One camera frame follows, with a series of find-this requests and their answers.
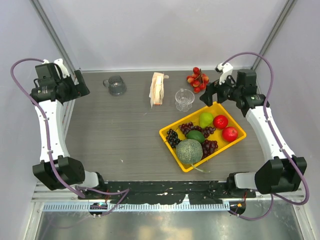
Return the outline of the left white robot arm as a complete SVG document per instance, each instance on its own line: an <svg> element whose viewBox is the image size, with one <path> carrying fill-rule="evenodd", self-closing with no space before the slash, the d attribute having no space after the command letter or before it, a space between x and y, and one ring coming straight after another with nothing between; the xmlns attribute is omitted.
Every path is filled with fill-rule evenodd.
<svg viewBox="0 0 320 240"><path fill-rule="evenodd" d="M30 97L39 120L41 153L40 163L32 167L34 176L51 191L70 186L78 191L89 189L94 198L102 199L107 193L102 176L86 171L79 160L70 157L65 142L65 104L90 93L81 71L74 72L75 83L61 58L44 60L35 70Z"/></svg>

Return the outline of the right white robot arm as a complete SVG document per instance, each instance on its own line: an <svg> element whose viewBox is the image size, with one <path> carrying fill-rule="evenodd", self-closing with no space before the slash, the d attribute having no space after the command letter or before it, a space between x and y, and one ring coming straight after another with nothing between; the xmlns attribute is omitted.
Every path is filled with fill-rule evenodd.
<svg viewBox="0 0 320 240"><path fill-rule="evenodd" d="M226 185L227 193L238 197L244 189L257 190L261 194L295 192L301 184L307 162L297 157L280 134L265 95L257 93L257 74L251 69L241 69L234 79L223 74L224 82L216 80L206 86L200 100L208 107L217 102L234 101L236 107L252 126L261 146L265 163L256 172L231 173Z"/></svg>

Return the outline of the grey glass coffee server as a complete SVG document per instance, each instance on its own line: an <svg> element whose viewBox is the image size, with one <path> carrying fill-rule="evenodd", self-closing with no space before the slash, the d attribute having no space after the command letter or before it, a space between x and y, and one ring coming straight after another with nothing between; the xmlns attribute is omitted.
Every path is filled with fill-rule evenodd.
<svg viewBox="0 0 320 240"><path fill-rule="evenodd" d="M113 75L104 79L102 83L112 96L123 95L127 91L127 86L120 75Z"/></svg>

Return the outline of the clear plastic coffee dripper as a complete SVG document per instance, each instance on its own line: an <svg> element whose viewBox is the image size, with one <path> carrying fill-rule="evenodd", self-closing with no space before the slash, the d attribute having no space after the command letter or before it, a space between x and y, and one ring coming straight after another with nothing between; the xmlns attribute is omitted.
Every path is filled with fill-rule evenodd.
<svg viewBox="0 0 320 240"><path fill-rule="evenodd" d="M181 88L175 94L176 109L180 112L187 112L192 108L194 100L195 95L192 91Z"/></svg>

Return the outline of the yellow plastic tray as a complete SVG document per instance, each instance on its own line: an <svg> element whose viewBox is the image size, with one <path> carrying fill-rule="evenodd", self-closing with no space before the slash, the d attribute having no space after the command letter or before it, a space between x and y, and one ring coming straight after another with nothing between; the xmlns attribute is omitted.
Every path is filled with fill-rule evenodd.
<svg viewBox="0 0 320 240"><path fill-rule="evenodd" d="M217 102L159 130L159 135L185 173L239 143L247 133Z"/></svg>

